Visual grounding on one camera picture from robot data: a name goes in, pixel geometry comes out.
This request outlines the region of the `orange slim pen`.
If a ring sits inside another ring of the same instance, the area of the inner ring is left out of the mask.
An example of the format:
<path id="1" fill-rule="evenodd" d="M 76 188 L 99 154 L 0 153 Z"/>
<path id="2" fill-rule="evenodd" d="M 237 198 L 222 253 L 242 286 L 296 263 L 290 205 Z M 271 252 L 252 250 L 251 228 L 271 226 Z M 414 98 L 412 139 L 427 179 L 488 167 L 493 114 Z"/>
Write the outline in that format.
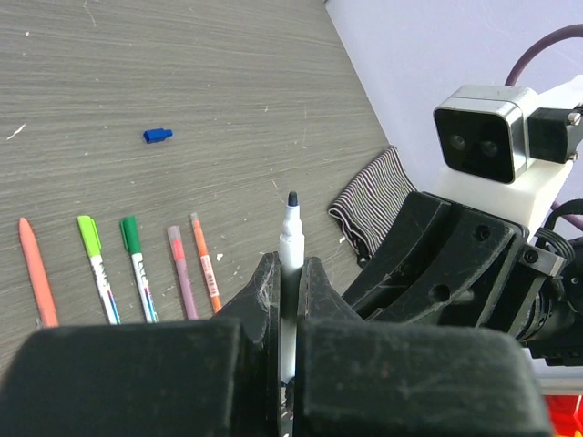
<path id="1" fill-rule="evenodd" d="M 50 289 L 45 264 L 36 240 L 36 235 L 26 218 L 19 219 L 18 227 L 28 275 L 42 325 L 45 328 L 58 327 L 59 320 L 56 312 L 56 304 Z"/>

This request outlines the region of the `white marker lime end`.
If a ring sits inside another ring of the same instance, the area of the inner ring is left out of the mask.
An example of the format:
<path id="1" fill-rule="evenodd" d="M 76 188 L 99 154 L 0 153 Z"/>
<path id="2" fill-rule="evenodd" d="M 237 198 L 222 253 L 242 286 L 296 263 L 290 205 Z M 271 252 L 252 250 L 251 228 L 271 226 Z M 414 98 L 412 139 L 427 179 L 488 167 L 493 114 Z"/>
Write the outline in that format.
<path id="1" fill-rule="evenodd" d="M 107 321 L 109 324 L 120 324 L 121 318 L 118 313 L 117 305 L 103 263 L 101 254 L 102 246 L 96 222 L 88 215 L 81 215 L 77 217 L 77 224 L 93 272 L 97 291 L 106 313 Z"/>

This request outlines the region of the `white marker blue end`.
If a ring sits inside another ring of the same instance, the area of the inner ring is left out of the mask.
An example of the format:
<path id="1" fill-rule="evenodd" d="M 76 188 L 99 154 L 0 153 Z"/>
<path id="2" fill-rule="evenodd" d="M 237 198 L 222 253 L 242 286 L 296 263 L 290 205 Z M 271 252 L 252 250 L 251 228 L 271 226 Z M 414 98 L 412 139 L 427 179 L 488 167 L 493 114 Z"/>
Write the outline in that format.
<path id="1" fill-rule="evenodd" d="M 297 192 L 290 191 L 278 251 L 281 263 L 281 382 L 284 386 L 295 377 L 296 367 L 297 309 L 305 251 L 300 210 Z"/>

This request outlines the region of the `pink highlighter pen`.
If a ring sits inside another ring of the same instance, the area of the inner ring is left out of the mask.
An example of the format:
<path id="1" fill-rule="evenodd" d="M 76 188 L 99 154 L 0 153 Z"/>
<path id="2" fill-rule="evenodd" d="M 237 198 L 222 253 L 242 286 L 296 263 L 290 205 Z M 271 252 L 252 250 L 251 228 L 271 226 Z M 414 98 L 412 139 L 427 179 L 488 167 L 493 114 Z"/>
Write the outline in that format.
<path id="1" fill-rule="evenodd" d="M 186 254 L 183 248 L 179 226 L 168 227 L 167 234 L 172 251 L 172 257 L 174 259 L 175 268 L 179 278 L 180 292 L 187 318 L 189 320 L 198 320 L 199 314 L 192 294 L 188 272 L 188 263 L 186 261 Z"/>

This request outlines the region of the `white marker green end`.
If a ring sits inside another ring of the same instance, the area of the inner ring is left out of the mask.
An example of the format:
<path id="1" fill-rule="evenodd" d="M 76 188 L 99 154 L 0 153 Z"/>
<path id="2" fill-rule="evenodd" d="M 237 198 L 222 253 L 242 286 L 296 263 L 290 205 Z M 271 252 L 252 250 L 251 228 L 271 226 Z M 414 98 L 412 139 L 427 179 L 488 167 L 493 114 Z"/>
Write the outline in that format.
<path id="1" fill-rule="evenodd" d="M 147 323 L 159 321 L 156 313 L 149 282 L 145 271 L 144 257 L 138 233 L 138 223 L 135 216 L 126 216 L 120 220 L 120 230 L 126 251 L 128 252 L 134 271 L 138 295 Z"/>

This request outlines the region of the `orange white marker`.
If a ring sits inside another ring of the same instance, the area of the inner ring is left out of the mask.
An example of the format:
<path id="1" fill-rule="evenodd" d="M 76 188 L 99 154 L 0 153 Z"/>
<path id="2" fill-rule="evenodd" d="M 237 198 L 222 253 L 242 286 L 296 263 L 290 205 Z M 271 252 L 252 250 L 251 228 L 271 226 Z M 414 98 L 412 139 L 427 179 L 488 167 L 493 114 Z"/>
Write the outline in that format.
<path id="1" fill-rule="evenodd" d="M 204 232 L 200 224 L 199 216 L 196 212 L 190 214 L 191 226 L 194 234 L 195 244 L 199 253 L 199 261 L 210 297 L 210 303 L 215 313 L 222 309 L 220 291 L 212 267 L 209 250 L 207 248 Z"/>

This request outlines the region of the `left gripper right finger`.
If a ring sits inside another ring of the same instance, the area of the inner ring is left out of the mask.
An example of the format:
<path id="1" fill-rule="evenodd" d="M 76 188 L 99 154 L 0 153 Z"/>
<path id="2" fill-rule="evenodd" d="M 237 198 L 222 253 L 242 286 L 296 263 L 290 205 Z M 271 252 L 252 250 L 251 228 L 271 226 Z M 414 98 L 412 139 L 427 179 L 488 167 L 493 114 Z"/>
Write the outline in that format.
<path id="1" fill-rule="evenodd" d="M 529 360 L 510 336 L 366 322 L 336 299 L 322 262 L 302 270 L 297 436 L 550 436 Z"/>

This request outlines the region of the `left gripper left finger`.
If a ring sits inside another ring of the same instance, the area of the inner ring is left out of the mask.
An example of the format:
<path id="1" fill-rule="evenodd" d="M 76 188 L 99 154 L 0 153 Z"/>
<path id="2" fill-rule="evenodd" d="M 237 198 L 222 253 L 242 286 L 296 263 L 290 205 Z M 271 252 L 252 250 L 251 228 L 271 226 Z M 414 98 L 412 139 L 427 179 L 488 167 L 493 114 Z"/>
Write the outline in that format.
<path id="1" fill-rule="evenodd" d="M 4 436 L 277 436 L 281 263 L 208 320 L 40 330 L 1 383 Z"/>

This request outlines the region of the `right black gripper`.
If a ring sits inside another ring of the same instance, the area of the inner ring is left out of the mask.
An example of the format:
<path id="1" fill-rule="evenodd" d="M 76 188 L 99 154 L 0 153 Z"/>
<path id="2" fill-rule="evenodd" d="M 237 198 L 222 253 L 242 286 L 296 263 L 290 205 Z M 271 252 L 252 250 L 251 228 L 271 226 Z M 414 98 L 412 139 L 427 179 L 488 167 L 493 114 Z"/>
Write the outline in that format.
<path id="1" fill-rule="evenodd" d="M 484 326 L 548 366 L 580 367 L 582 238 L 537 236 L 512 269 L 514 223 L 414 192 L 343 298 L 364 320 Z"/>

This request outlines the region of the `blue pen cap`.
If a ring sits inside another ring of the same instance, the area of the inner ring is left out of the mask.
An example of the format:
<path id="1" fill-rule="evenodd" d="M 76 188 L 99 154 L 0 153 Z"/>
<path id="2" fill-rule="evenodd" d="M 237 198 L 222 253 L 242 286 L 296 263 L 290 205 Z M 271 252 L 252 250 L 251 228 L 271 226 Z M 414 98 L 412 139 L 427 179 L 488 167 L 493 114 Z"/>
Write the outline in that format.
<path id="1" fill-rule="evenodd" d="M 143 132 L 143 138 L 147 144 L 154 144 L 167 140 L 173 136 L 171 129 L 155 128 Z"/>

